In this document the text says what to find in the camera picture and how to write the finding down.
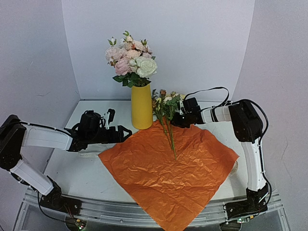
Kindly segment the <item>yellow ceramic vase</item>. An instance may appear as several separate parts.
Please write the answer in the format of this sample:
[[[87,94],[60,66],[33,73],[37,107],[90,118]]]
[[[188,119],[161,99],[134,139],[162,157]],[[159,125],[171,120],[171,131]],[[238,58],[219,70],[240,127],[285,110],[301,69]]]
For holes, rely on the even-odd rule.
[[[153,124],[153,109],[150,85],[132,87],[131,118],[134,128],[148,129]]]

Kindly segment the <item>cream printed ribbon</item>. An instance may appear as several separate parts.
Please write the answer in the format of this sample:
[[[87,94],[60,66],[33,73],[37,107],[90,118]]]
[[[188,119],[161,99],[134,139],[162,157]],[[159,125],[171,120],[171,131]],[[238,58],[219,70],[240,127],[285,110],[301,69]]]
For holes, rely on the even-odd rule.
[[[96,158],[100,153],[101,152],[95,152],[95,151],[84,151],[84,152],[80,151],[78,152],[78,155],[83,158]]]

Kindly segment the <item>orange yellow wrapping paper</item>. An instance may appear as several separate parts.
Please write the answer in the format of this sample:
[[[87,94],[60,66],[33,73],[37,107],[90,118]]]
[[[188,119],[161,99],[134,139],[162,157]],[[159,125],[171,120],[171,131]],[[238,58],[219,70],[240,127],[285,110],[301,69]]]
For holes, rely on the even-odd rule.
[[[177,160],[159,122],[100,153],[115,181],[144,205],[155,194],[176,203],[207,204],[238,155],[208,130],[173,127]]]

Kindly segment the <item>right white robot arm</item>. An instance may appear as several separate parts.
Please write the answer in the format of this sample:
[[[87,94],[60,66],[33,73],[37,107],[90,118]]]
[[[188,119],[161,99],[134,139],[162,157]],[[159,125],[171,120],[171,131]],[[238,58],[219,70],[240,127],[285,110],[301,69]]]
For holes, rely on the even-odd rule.
[[[225,204],[228,220],[257,216],[267,211],[272,196],[272,185],[265,175],[262,152],[262,139],[269,123],[262,122],[257,113],[261,110],[249,99],[224,101],[202,109],[196,98],[185,98],[178,103],[171,120],[172,125],[180,128],[189,128],[192,124],[232,123],[233,133],[244,150],[248,184],[245,200]]]

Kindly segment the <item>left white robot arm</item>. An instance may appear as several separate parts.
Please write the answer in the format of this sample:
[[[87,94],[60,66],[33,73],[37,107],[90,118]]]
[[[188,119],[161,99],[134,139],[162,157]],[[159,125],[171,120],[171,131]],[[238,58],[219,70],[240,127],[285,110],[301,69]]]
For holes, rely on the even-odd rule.
[[[87,110],[74,126],[59,129],[10,115],[0,127],[0,167],[38,194],[39,207],[77,215],[82,202],[64,196],[56,181],[34,167],[22,152],[50,149],[78,153],[93,144],[122,143],[132,131],[123,125],[111,126],[114,116],[114,109],[104,115]]]

